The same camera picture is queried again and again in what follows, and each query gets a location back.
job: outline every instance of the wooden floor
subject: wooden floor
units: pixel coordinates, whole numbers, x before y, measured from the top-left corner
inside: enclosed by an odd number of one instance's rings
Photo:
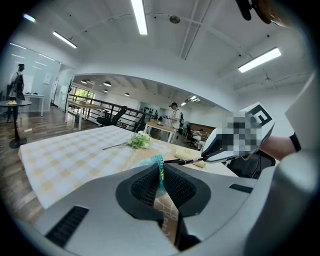
[[[35,142],[59,135],[78,131],[78,124],[74,123],[74,116],[69,114],[65,123],[65,113],[55,106],[49,112],[20,113],[17,120],[21,138],[27,142]],[[24,130],[32,128],[31,133],[24,134]],[[81,130],[97,128],[97,125],[82,120]],[[11,149],[9,142],[15,137],[14,123],[6,123],[0,116],[0,194],[12,216],[25,222],[33,223],[43,211],[36,194],[28,181],[25,169],[18,156],[19,149]]]

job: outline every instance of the ceiling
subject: ceiling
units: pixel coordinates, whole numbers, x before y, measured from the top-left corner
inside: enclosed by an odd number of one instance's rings
[[[89,80],[90,82],[82,83],[82,80]],[[111,86],[104,85],[105,81],[109,81]],[[125,93],[129,93],[132,98],[148,102],[148,97],[156,95],[162,97],[164,100],[171,102],[177,102],[178,105],[183,103],[185,99],[193,96],[192,93],[176,88],[164,83],[159,83],[147,79],[142,79],[132,76],[114,75],[114,74],[101,74],[101,75],[76,75],[74,77],[74,83],[83,87],[87,87],[94,91],[105,93],[104,90],[108,90],[108,93],[124,96]],[[199,107],[214,107],[215,105],[202,97],[198,97],[198,102],[188,102],[189,108]]]
[[[305,83],[313,70],[296,31],[265,24],[254,11],[251,21],[244,20],[235,0],[144,0],[144,8],[148,36],[139,34],[130,0],[43,1],[30,11],[37,24],[27,22],[23,29],[83,61],[108,44],[165,50],[215,73],[235,94]],[[180,17],[180,23],[171,23],[171,15]],[[48,31],[72,38],[78,48]],[[238,71],[274,47],[281,57],[245,73]],[[132,86],[126,79],[121,83]],[[136,86],[145,90],[139,82]]]

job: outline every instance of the person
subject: person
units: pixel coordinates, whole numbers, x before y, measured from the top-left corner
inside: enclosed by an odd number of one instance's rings
[[[301,146],[294,133],[290,137],[270,136],[260,147],[260,150],[281,161],[284,157],[300,151]]]
[[[196,140],[194,145],[197,146],[199,151],[202,149],[202,147],[205,144],[205,142],[202,141],[202,138],[201,138],[201,136],[205,135],[203,132],[204,132],[204,129],[199,129],[199,130],[195,130],[192,134],[192,138]]]
[[[192,138],[197,141],[201,141],[201,136],[204,135],[204,134],[202,134],[202,132],[204,132],[204,129],[195,130],[192,134]]]
[[[25,96],[23,94],[24,90],[24,78],[23,78],[23,70],[25,69],[25,64],[20,63],[18,65],[18,71],[13,74],[10,84],[7,86],[7,101],[16,101],[16,100],[25,100]],[[7,120],[6,122],[9,123],[11,120],[11,110],[12,107],[8,107],[7,111]],[[15,107],[13,110],[14,119],[17,120],[18,118],[18,110]]]
[[[173,109],[171,117],[167,117],[167,119],[171,127],[174,128],[174,132],[172,133],[171,137],[171,143],[174,143],[177,140],[176,133],[180,127],[181,111],[178,109],[178,104],[176,102],[172,102],[172,104],[169,107]]]

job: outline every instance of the black strap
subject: black strap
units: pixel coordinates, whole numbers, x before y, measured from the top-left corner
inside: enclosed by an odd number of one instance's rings
[[[292,144],[293,144],[293,146],[294,146],[294,148],[295,148],[295,151],[297,151],[297,152],[300,151],[300,150],[301,150],[301,145],[300,145],[300,143],[299,143],[299,140],[298,140],[298,138],[297,138],[296,133],[294,133],[293,135],[291,135],[289,138],[290,138],[291,141],[292,141]]]

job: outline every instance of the air vent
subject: air vent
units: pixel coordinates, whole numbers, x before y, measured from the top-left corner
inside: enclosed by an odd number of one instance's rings
[[[239,185],[239,184],[232,184],[231,186],[229,186],[230,189],[233,189],[233,190],[238,190],[238,191],[242,191],[242,192],[245,192],[245,193],[248,193],[250,194],[253,190],[253,187],[249,187],[249,186],[242,186],[242,185]]]
[[[87,208],[74,206],[45,237],[63,248],[88,212]]]

